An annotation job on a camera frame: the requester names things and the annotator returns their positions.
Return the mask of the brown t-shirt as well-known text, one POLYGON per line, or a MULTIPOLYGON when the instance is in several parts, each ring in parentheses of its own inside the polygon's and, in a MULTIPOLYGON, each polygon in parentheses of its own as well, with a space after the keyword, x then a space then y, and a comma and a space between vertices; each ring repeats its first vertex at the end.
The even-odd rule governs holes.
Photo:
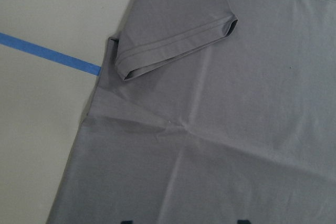
POLYGON ((335 223, 335 0, 134 0, 48 223, 335 223))

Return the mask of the blue tape line lengthwise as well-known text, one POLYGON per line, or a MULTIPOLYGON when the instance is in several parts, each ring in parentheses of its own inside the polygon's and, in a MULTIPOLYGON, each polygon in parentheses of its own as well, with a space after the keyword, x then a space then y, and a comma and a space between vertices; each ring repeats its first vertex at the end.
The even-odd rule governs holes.
POLYGON ((1 33, 1 45, 98 76, 101 67, 81 59, 1 33))

